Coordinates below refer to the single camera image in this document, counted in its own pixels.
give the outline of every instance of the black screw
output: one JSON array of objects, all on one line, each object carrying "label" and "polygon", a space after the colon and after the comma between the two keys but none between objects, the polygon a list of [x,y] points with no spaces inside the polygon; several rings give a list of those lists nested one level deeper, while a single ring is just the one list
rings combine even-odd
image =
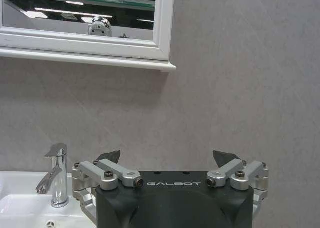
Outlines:
[{"label": "black screw", "polygon": [[114,173],[112,171],[106,171],[104,173],[104,177],[105,178],[110,178],[110,177],[114,177]]},{"label": "black screw", "polygon": [[134,182],[134,187],[140,188],[140,187],[142,187],[144,185],[144,183],[145,183],[145,181],[143,179],[138,178]]},{"label": "black screw", "polygon": [[206,180],[206,184],[208,185],[208,187],[212,188],[216,185],[216,180],[214,179],[207,179]]},{"label": "black screw", "polygon": [[243,177],[245,177],[245,175],[246,174],[243,171],[237,171],[235,173],[235,176],[238,177],[238,178],[243,178]]}]

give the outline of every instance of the white sink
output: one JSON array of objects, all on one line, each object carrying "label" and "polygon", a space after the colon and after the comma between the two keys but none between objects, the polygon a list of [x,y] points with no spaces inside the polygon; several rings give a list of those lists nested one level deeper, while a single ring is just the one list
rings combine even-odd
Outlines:
[{"label": "white sink", "polygon": [[44,172],[0,171],[0,228],[95,228],[72,197],[68,174],[69,204],[51,206],[52,195],[37,194],[36,187]]}]

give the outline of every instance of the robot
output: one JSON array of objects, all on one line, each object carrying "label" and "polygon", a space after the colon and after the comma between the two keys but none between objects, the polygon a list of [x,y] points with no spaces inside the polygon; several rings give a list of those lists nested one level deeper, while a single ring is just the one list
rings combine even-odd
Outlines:
[{"label": "robot", "polygon": [[96,16],[88,26],[88,34],[92,36],[112,37],[111,23],[106,18]]},{"label": "robot", "polygon": [[72,196],[97,228],[252,228],[268,196],[268,166],[213,157],[219,169],[137,171],[118,164],[120,151],[102,154],[74,164]]}]

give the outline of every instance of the ceiling light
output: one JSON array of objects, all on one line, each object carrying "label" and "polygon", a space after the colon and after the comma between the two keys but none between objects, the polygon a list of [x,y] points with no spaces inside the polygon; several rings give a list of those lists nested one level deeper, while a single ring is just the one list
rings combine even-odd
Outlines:
[{"label": "ceiling light", "polygon": [[32,19],[34,19],[34,18],[47,19],[48,18],[48,16],[46,16],[42,12],[37,12],[37,11],[24,11],[23,14],[25,14],[27,17],[32,18]]},{"label": "ceiling light", "polygon": [[83,6],[84,5],[82,2],[76,2],[76,1],[66,1],[65,3],[78,5],[78,6]]},{"label": "ceiling light", "polygon": [[73,12],[73,11],[66,11],[66,10],[58,10],[58,9],[35,8],[35,10],[37,10],[37,11],[42,11],[42,12],[67,13],[67,14],[80,15],[80,16],[89,16],[89,17],[113,18],[112,15],[90,14],[90,13],[82,13],[82,12]]},{"label": "ceiling light", "polygon": [[83,20],[85,23],[91,23],[92,19],[92,17],[81,17],[81,20]]},{"label": "ceiling light", "polygon": [[137,19],[139,22],[150,22],[150,23],[155,23],[154,20],[148,20],[148,19]]}]

